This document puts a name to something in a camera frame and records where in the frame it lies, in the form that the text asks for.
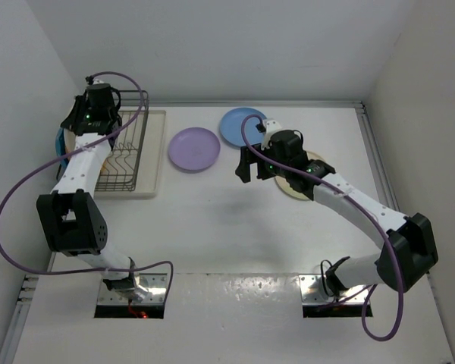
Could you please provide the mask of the cream plate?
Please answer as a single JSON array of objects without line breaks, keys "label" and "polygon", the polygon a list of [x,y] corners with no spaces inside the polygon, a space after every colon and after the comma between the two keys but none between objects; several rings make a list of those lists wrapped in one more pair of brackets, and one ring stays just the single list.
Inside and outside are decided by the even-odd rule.
[{"label": "cream plate", "polygon": [[70,130],[63,129],[63,136],[65,152],[73,152],[76,149],[76,135]]}]

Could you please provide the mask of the beige green leaf plate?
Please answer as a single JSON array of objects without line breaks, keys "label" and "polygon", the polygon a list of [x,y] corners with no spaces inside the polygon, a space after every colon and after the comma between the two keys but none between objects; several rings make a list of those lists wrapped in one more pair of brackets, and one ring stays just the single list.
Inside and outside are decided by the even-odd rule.
[{"label": "beige green leaf plate", "polygon": [[[325,159],[323,157],[321,157],[319,154],[308,151],[308,150],[306,150],[306,155],[307,155],[308,160],[321,160],[323,162],[325,161]],[[286,195],[288,195],[294,199],[300,200],[300,201],[309,201],[309,198],[307,196],[295,191],[295,189],[293,189],[289,185],[289,183],[287,182],[287,180],[285,178],[276,176],[275,183]]]}]

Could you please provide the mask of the teal polka dot plate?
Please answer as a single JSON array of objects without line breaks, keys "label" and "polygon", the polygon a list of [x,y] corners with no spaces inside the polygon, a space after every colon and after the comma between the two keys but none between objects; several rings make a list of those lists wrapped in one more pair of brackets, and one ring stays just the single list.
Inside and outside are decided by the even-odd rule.
[{"label": "teal polka dot plate", "polygon": [[[65,138],[64,138],[64,129],[60,128],[55,137],[55,153],[58,157],[67,154],[66,145],[65,145]],[[69,158],[63,158],[60,161],[60,166],[63,170],[67,168],[69,162]]]}]

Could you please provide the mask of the purple plate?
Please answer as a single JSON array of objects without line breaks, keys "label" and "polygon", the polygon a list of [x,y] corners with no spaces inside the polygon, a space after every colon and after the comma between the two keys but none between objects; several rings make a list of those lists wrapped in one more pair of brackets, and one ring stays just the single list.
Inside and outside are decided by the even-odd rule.
[{"label": "purple plate", "polygon": [[204,171],[214,165],[221,151],[219,138],[203,127],[189,127],[176,133],[168,145],[168,157],[179,169]]}]

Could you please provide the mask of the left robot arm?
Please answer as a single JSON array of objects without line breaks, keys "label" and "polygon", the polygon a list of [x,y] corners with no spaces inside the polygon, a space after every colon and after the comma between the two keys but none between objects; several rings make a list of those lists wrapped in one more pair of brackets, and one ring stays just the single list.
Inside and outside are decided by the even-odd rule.
[{"label": "left robot arm", "polygon": [[93,82],[76,97],[62,127],[75,136],[74,152],[51,193],[36,201],[49,249],[101,269],[108,290],[129,303],[149,295],[132,258],[108,242],[108,226],[93,197],[102,167],[122,125],[121,95],[108,83]]}]

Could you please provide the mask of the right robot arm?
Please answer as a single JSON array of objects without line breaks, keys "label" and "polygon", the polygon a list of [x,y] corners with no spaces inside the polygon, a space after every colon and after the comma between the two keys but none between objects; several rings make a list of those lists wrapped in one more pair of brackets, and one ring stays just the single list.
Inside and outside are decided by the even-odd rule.
[{"label": "right robot arm", "polygon": [[325,274],[332,294],[373,284],[407,292],[438,262],[428,218],[394,211],[357,190],[326,162],[310,159],[295,131],[278,131],[266,148],[242,147],[235,174],[244,183],[251,180],[251,165],[256,165],[258,179],[284,178],[293,190],[342,216],[379,248],[378,254],[336,261]]}]

